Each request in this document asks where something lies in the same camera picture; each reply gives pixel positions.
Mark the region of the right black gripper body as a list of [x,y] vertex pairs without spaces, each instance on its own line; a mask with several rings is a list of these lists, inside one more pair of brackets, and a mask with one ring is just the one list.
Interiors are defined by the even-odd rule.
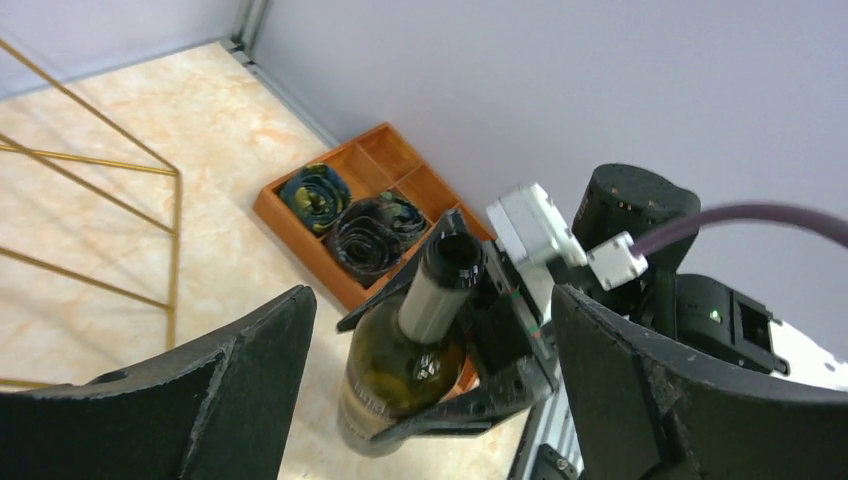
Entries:
[[466,332],[472,362],[489,378],[520,360],[533,360],[547,378],[556,376],[552,330],[509,258],[495,242],[482,243],[485,270],[467,304]]

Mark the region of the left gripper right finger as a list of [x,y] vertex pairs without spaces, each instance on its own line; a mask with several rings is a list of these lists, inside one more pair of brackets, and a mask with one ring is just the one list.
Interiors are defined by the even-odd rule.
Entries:
[[552,321],[587,479],[843,479],[847,395],[731,365],[581,292]]

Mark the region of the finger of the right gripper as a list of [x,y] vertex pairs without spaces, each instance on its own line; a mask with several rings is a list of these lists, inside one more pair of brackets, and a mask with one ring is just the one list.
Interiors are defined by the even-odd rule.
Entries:
[[446,211],[424,236],[416,250],[412,252],[411,257],[405,261],[400,269],[384,285],[379,286],[374,295],[337,322],[336,332],[352,332],[360,322],[361,317],[370,308],[398,291],[405,292],[417,271],[418,263],[428,243],[439,234],[450,232],[468,232],[468,223],[460,209]]
[[403,419],[372,440],[482,434],[555,393],[555,366],[552,361],[522,357],[477,388]]

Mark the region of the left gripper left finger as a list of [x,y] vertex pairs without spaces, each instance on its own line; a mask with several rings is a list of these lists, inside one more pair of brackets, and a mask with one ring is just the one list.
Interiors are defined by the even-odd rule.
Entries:
[[296,286],[83,385],[1,397],[5,479],[274,479],[316,317]]

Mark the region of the olive green wine bottle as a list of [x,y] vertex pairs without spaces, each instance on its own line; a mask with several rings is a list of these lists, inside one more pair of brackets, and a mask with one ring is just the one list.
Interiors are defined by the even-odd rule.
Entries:
[[338,403],[343,442],[364,457],[397,451],[377,434],[443,399],[466,361],[454,320],[484,271],[481,242],[466,232],[430,237],[408,286],[369,308],[356,326]]

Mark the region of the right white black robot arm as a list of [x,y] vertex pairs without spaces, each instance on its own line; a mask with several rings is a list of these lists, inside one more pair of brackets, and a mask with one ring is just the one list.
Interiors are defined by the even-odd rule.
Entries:
[[847,367],[761,302],[679,267],[699,231],[847,224],[773,203],[703,209],[651,171],[597,167],[573,225],[538,185],[458,207],[338,323],[338,430],[367,456],[529,419],[514,479],[843,479]]

